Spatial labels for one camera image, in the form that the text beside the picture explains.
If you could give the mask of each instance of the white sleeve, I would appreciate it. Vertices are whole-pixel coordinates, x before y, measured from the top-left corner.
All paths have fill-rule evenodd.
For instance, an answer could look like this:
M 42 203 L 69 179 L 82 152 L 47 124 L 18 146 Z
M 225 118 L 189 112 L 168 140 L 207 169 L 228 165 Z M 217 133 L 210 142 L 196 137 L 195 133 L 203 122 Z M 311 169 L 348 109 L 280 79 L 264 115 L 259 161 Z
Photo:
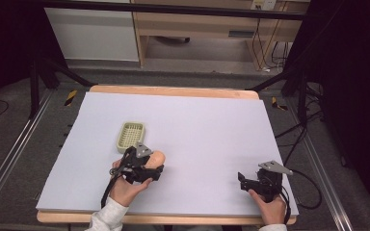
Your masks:
M 108 197 L 106 206 L 92 214 L 92 220 L 90 221 L 88 230 L 120 231 L 122 229 L 121 220 L 127 211 L 128 207 L 124 207 Z
M 261 227 L 259 231 L 287 231 L 287 226 L 285 224 L 269 224 Z

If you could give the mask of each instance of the wooden table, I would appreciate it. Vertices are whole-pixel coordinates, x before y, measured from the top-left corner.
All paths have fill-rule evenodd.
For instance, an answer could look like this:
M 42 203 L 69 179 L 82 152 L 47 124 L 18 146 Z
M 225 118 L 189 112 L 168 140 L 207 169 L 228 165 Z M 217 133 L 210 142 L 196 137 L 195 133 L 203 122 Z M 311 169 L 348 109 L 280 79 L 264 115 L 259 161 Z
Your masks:
M 243 98 L 258 100 L 258 94 L 247 90 L 224 89 L 190 89 L 190 88 L 165 88 L 165 87 L 138 87 L 138 86 L 94 86 L 91 92 L 131 93 L 166 96 L 190 97 L 217 97 L 217 98 Z M 72 212 L 38 212 L 38 221 L 44 223 L 82 223 L 90 222 L 92 213 Z M 260 225 L 261 217 L 196 217 L 196 216 L 155 216 L 155 215 L 125 215 L 123 223 L 137 224 L 200 224 L 200 225 Z M 296 222 L 296 217 L 291 217 L 288 224 Z

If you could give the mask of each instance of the white paper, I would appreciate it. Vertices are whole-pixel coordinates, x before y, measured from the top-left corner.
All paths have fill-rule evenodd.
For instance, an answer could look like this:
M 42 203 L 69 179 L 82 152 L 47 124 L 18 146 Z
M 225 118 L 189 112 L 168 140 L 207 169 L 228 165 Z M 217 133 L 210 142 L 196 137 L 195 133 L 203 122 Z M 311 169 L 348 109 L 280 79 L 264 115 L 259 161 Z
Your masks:
M 167 159 L 159 181 L 131 204 L 131 214 L 252 216 L 237 173 L 256 180 L 258 164 L 282 163 L 263 102 L 88 92 L 44 186 L 37 209 L 98 211 L 124 122 L 145 125 L 144 144 Z M 298 209 L 287 177 L 292 215 Z

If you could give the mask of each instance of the black cable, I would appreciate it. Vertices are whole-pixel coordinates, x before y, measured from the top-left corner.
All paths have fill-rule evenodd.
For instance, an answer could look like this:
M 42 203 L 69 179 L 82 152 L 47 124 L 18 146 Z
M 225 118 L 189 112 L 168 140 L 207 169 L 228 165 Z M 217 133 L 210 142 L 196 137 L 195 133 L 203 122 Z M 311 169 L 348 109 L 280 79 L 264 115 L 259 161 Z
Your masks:
M 277 64 L 277 63 L 275 63 L 275 60 L 274 60 L 275 50 L 276 50 L 277 47 L 278 47 L 278 41 L 276 41 L 275 46 L 273 47 L 273 51 L 272 51 L 272 63 L 273 64 Z
M 306 93 L 312 95 L 312 96 L 315 96 L 317 98 L 321 98 L 323 97 L 323 94 L 321 92 L 317 92 L 316 90 L 314 90 L 313 88 L 311 88 L 308 84 L 307 84 L 307 91 Z
M 318 112 L 316 112 L 316 113 L 314 113 L 314 114 L 309 115 L 309 116 L 307 117 L 307 122 L 312 121 L 311 119 L 313 119 L 313 117 L 314 117 L 314 116 L 318 115 L 318 114 L 319 114 L 319 113 L 321 113 L 321 112 L 322 112 L 322 111 L 318 111 Z M 291 127 L 291 128 L 289 128 L 289 129 L 287 129 L 286 131 L 284 131 L 284 132 L 282 132 L 282 133 L 280 133 L 280 134 L 276 135 L 276 136 L 275 136 L 275 139 L 280 138 L 280 137 L 282 137 L 282 136 L 286 135 L 287 133 L 290 133 L 290 132 L 294 131 L 296 128 L 298 128 L 298 127 L 300 127 L 300 126 L 302 126 L 302 123 L 298 123 L 298 124 L 294 125 L 293 127 Z
M 314 94 L 311 94 L 311 93 L 307 93 L 307 98 L 309 100 L 318 100 L 318 101 L 321 101 L 321 97 L 320 96 L 314 95 Z
M 281 65 L 281 67 L 283 68 L 286 66 L 287 57 L 288 57 L 288 42 L 286 41 L 284 43 L 284 51 L 283 51 L 283 57 L 282 57 L 283 62 Z
M 321 190 L 318 187 L 318 185 L 310 177 L 308 177 L 304 173 L 302 173 L 302 172 L 300 172 L 298 170 L 295 170 L 295 169 L 290 169 L 290 170 L 293 171 L 293 172 L 295 172 L 295 173 L 298 173 L 299 175 L 301 175 L 302 177 L 304 177 L 305 179 L 307 179 L 315 187 L 315 189 L 318 192 L 318 196 L 319 196 L 318 202 L 315 205 L 313 205 L 313 206 L 303 205 L 302 203 L 300 203 L 298 205 L 300 207 L 303 207 L 303 208 L 307 209 L 307 210 L 315 210 L 318 207 L 320 207 L 321 203 L 323 202 L 323 195 L 321 194 Z
M 107 197 L 110 194 L 110 190 L 113 188 L 113 186 L 116 184 L 117 179 L 119 179 L 121 175 L 114 175 L 113 178 L 110 179 L 109 184 L 107 185 L 106 191 L 103 194 L 103 197 L 101 197 L 101 209 L 106 206 Z
M 322 35 L 327 31 L 328 26 L 334 19 L 334 17 L 338 14 L 339 10 L 341 9 L 343 3 L 345 0 L 341 0 L 339 3 L 337 3 L 337 7 L 334 9 L 334 13 L 332 16 L 329 18 L 327 23 L 323 26 L 321 30 L 317 33 L 316 36 L 313 37 L 313 39 L 308 43 L 308 45 L 304 48 L 304 50 L 292 61 L 290 62 L 290 65 L 286 70 L 283 70 L 283 72 L 279 73 L 278 75 L 274 76 L 273 78 L 255 86 L 252 88 L 247 88 L 245 90 L 254 90 L 254 91 L 261 91 L 263 89 L 268 88 L 272 84 L 288 78 L 290 75 L 295 75 L 297 72 L 301 71 L 305 65 L 308 65 L 309 61 L 308 59 L 311 57 L 314 57 L 313 55 L 313 49 L 314 49 L 314 44 L 319 42 L 319 39 L 322 37 Z
M 320 103 L 320 100 L 319 99 L 312 99 L 311 101 L 309 101 L 305 107 L 308 108 L 308 106 L 310 106 L 311 104 L 313 103 Z
M 306 91 L 306 94 L 307 94 L 307 95 L 310 95 L 310 96 L 312 96 L 312 97 L 314 97 L 314 98 L 317 98 L 317 99 L 322 99 L 322 98 L 323 98 L 323 95 L 317 94 L 317 93 L 312 92 L 312 91 L 310 91 L 310 90 L 307 90 L 307 91 Z
M 6 105 L 4 111 L 0 113 L 0 115 L 2 115 L 3 113 L 5 113 L 9 109 L 9 103 L 7 101 L 4 101 L 4 100 L 0 100 L 0 102 L 5 103 L 5 105 Z
M 288 162 L 288 160 L 290 159 L 291 154 L 293 153 L 293 151 L 294 151 L 294 149 L 296 148 L 297 144 L 299 144 L 300 140 L 302 139 L 302 136 L 303 136 L 303 135 L 305 136 L 306 131 L 307 131 L 307 129 L 306 129 L 306 128 L 304 128 L 304 129 L 302 130 L 302 132 L 299 134 L 299 136 L 297 137 L 296 142 L 293 144 L 293 147 L 291 148 L 290 152 L 287 154 L 286 159 L 283 161 L 283 165 L 284 165 L 284 166 L 286 166 L 286 165 L 287 165 L 287 162 Z
M 299 142 L 301 142 L 303 139 L 304 139 L 305 135 L 302 136 L 299 140 Z M 290 144 L 281 144 L 281 145 L 278 145 L 277 147 L 284 147 L 284 146 L 293 146 L 294 143 L 290 143 Z
M 280 192 L 280 195 L 283 197 L 284 201 L 286 202 L 286 214 L 284 215 L 284 224 L 287 224 L 287 221 L 290 219 L 291 215 L 291 207 L 290 207 L 290 196 L 288 195 L 288 192 L 286 189 L 286 194 L 283 193 L 283 191 Z

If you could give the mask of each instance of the metal frame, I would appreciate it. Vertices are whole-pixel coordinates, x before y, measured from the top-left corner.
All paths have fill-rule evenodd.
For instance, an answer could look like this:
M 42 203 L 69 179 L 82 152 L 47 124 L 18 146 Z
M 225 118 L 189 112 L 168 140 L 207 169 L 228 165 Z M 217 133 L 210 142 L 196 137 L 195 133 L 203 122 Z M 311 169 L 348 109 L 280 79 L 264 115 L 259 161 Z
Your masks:
M 19 137 L 16 139 L 16 142 L 13 144 L 11 151 L 8 153 L 5 161 L 0 166 L 0 191 L 4 186 L 8 176 L 10 175 L 14 165 L 16 164 L 17 159 L 23 151 L 23 148 L 26 146 L 29 139 L 32 137 L 35 128 L 38 126 L 38 123 L 41 117 L 44 114 L 44 111 L 47 108 L 48 102 L 52 96 L 54 90 L 46 90 L 43 98 L 40 102 L 41 107 L 37 111 L 36 115 L 33 118 L 30 118 L 20 133 Z
M 290 109 L 297 108 L 295 103 L 293 103 L 292 99 L 290 98 L 286 99 L 286 103 L 287 107 Z M 300 123 L 298 116 L 293 111 L 294 110 L 290 110 L 292 117 L 294 118 L 296 123 Z M 327 175 L 326 170 L 323 167 L 323 164 L 321 164 L 321 161 L 318 157 L 317 151 L 315 150 L 315 147 L 311 141 L 311 137 L 309 136 L 309 134 L 307 134 L 304 137 L 304 146 L 308 153 L 308 160 L 310 161 L 314 173 L 317 176 L 318 181 L 320 183 L 320 190 L 327 201 L 327 204 L 332 214 L 332 218 L 334 219 L 338 230 L 340 231 L 353 230 L 353 225 L 351 224 L 347 216 L 347 213 L 345 212 L 344 207 L 341 204 L 341 200 L 339 199 L 338 194 L 336 193 L 335 188 L 332 185 L 332 182 L 329 176 Z
M 88 1 L 63 1 L 63 0 L 18 0 L 19 3 L 36 5 L 45 8 L 94 10 L 108 12 L 137 12 L 137 13 L 174 13 L 211 16 L 230 16 L 248 18 L 270 18 L 285 20 L 305 20 L 317 18 L 315 15 L 306 13 L 286 13 L 270 11 L 254 11 L 224 8 L 187 7 L 172 5 L 154 4 L 130 4 L 130 3 L 109 3 L 109 2 L 88 2 Z

